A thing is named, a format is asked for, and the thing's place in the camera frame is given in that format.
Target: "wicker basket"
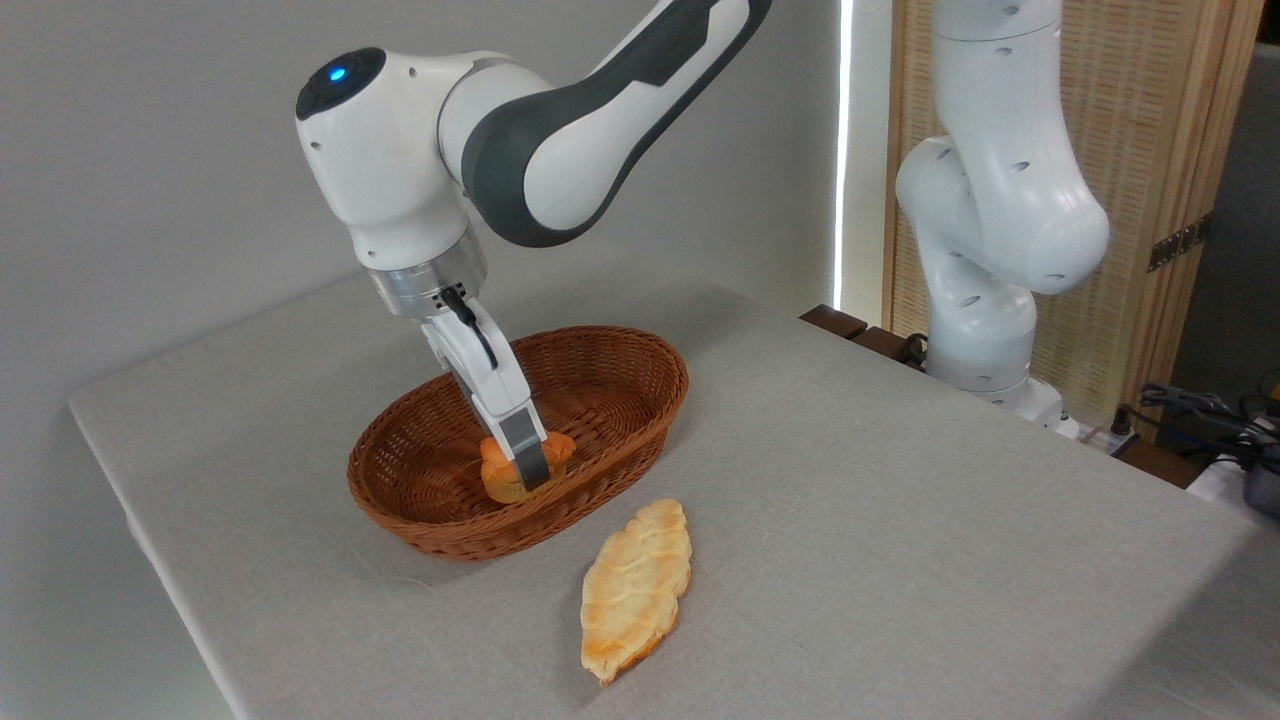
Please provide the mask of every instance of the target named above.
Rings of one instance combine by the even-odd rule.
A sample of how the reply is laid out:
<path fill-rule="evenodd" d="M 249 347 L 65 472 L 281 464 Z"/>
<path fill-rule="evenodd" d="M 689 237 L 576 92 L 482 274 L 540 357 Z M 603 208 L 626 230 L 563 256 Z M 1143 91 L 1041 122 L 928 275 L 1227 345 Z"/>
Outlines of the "wicker basket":
<path fill-rule="evenodd" d="M 486 433 L 452 375 L 393 402 L 351 452 L 356 503 L 421 552 L 489 560 L 572 525 L 653 465 L 689 389 L 676 350 L 631 328 L 562 328 L 512 348 L 543 424 L 577 443 L 563 480 L 516 505 L 490 500 L 480 482 Z"/>

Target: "basket rim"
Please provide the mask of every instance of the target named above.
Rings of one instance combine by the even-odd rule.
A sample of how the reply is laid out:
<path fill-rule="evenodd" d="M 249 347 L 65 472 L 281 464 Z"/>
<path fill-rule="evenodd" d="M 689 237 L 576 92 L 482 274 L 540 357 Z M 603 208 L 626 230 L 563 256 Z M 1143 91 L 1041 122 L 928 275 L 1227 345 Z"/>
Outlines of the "basket rim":
<path fill-rule="evenodd" d="M 521 502 L 504 505 L 492 512 L 485 512 L 463 520 L 448 520 L 444 523 L 408 520 L 403 516 L 394 515 L 372 497 L 372 493 L 369 492 L 367 486 L 364 483 L 364 474 L 361 470 L 367 466 L 367 464 L 364 462 L 364 456 L 367 455 L 369 448 L 372 447 L 372 441 L 375 439 L 372 437 L 375 429 L 374 427 L 380 424 L 385 432 L 385 428 L 394 425 L 393 421 L 379 423 L 378 420 L 388 415 L 394 418 L 397 414 L 403 413 L 412 405 L 413 396 L 422 391 L 422 388 L 425 388 L 429 383 L 449 377 L 448 373 L 443 373 L 428 379 L 422 384 L 396 398 L 360 434 L 360 438 L 356 441 L 347 462 L 347 484 L 357 503 L 362 510 L 365 510 L 366 514 L 375 515 L 378 524 L 383 525 L 385 529 L 392 529 L 394 527 L 413 532 L 444 533 L 449 530 L 465 529 L 467 525 L 476 523 L 481 518 L 486 521 L 500 521 L 503 524 L 518 523 L 526 516 L 536 515 L 559 503 L 567 495 L 586 484 L 589 482 L 588 478 L 595 479 L 602 477 L 609 470 L 609 468 L 627 461 L 627 459 L 630 459 L 636 451 L 652 443 L 654 439 L 666 436 L 668 428 L 675 421 L 676 415 L 680 413 L 681 405 L 684 405 L 685 396 L 689 393 L 689 368 L 685 365 L 684 359 L 676 348 L 672 347 L 672 345 L 663 337 L 648 331 L 621 325 L 567 325 L 563 328 L 525 336 L 513 341 L 511 345 L 512 350 L 516 351 L 518 360 L 518 354 L 525 346 L 556 340 L 564 334 L 588 334 L 600 332 L 630 334 L 649 342 L 657 350 L 657 352 L 653 354 L 654 360 L 662 361 L 664 359 L 666 364 L 673 370 L 676 379 L 676 392 L 664 398 L 662 407 L 654 418 L 649 420 L 644 428 L 632 433 L 625 443 L 616 446 L 613 451 L 607 455 L 593 457 L 591 460 L 577 465 L 564 477 L 563 480 L 548 487 L 545 492 L 539 492 L 538 495 Z M 486 433 L 485 428 L 481 428 L 481 432 Z"/>

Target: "orange bread roll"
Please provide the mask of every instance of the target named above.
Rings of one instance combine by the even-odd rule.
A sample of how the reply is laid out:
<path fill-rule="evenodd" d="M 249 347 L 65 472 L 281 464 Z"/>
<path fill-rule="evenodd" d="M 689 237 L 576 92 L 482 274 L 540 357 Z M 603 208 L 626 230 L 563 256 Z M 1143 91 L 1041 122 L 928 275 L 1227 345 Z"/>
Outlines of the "orange bread roll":
<path fill-rule="evenodd" d="M 564 465 L 573 456 L 577 445 L 573 438 L 561 433 L 547 433 L 543 441 L 543 455 L 547 456 L 547 468 L 550 469 L 550 479 L 529 492 L 520 482 L 516 466 L 502 454 L 498 441 L 486 437 L 480 441 L 480 479 L 489 497 L 503 505 L 511 505 L 526 500 L 557 480 L 564 479 Z"/>

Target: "bread roll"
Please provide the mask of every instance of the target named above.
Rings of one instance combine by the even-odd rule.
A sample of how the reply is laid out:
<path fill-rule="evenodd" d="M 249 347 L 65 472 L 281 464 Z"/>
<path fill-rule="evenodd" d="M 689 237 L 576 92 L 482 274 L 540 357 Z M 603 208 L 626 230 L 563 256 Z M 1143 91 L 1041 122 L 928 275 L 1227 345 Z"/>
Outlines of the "bread roll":
<path fill-rule="evenodd" d="M 685 509 L 659 500 L 604 541 L 582 579 L 582 667 L 605 687 L 676 626 L 692 570 Z"/>
<path fill-rule="evenodd" d="M 502 454 L 498 441 L 486 437 L 480 441 L 480 479 L 484 482 L 484 489 L 489 493 L 489 497 L 503 505 L 520 502 L 538 495 L 550 487 L 552 483 L 563 480 L 564 465 L 568 464 L 568 459 L 572 457 L 575 450 L 577 450 L 577 445 L 573 442 L 573 438 L 561 433 L 547 433 L 547 439 L 543 441 L 543 455 L 547 456 L 550 478 L 534 488 L 532 492 L 529 492 L 525 489 L 524 483 L 520 482 L 516 466 Z"/>

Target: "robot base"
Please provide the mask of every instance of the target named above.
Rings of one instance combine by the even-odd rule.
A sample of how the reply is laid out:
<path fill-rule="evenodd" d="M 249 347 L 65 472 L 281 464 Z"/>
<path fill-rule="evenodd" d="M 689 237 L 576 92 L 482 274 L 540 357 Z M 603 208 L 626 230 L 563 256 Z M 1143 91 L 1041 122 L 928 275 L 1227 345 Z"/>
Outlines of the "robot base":
<path fill-rule="evenodd" d="M 1053 386 L 1027 378 L 1021 383 L 996 392 L 973 392 L 992 405 L 1012 410 L 1020 416 L 1071 439 L 1080 437 L 1080 424 L 1062 409 L 1062 396 Z"/>

